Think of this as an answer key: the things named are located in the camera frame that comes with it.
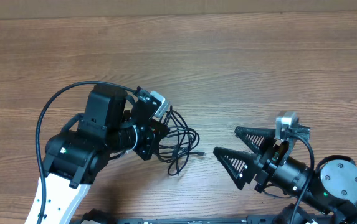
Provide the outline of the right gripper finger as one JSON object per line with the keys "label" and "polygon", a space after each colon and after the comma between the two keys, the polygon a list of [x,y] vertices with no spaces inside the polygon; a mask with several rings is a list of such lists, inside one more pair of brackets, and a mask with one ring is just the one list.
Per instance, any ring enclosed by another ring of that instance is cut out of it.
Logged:
{"label": "right gripper finger", "polygon": [[266,150],[276,143],[275,129],[237,126],[234,132],[235,136],[241,139],[255,154],[264,154]]}
{"label": "right gripper finger", "polygon": [[257,158],[255,154],[223,147],[215,147],[213,154],[226,169],[239,190],[242,190],[245,184],[251,183],[255,177],[258,170],[255,164]]}

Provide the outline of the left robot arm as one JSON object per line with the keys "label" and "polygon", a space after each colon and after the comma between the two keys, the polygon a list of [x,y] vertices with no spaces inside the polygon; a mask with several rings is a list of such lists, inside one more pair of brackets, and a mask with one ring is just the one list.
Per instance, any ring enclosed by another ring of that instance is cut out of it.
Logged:
{"label": "left robot arm", "polygon": [[69,223],[97,174],[128,151],[151,159],[169,132],[159,119],[170,102],[157,91],[91,81],[85,111],[73,116],[40,149],[45,112],[66,86],[45,104],[37,121],[35,144],[40,177],[26,223]]}

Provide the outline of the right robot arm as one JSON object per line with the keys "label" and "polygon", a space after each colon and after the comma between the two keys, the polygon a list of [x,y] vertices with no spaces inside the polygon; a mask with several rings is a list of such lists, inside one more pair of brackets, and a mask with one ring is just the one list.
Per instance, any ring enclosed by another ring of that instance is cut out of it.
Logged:
{"label": "right robot arm", "polygon": [[302,202],[324,215],[331,213],[330,223],[357,223],[357,166],[352,158],[332,155],[316,163],[310,128],[300,124],[275,129],[238,126],[235,135],[249,152],[215,147],[213,153],[237,188],[254,180],[260,193],[274,186],[297,199],[275,223],[315,223],[300,208]]}

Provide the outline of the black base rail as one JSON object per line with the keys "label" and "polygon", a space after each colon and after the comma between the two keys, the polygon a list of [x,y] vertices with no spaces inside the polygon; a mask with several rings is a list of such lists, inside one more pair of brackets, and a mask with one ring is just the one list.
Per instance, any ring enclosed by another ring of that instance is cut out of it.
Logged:
{"label": "black base rail", "polygon": [[119,218],[116,224],[271,224],[275,215],[249,215],[234,218],[172,218],[172,219],[142,219]]}

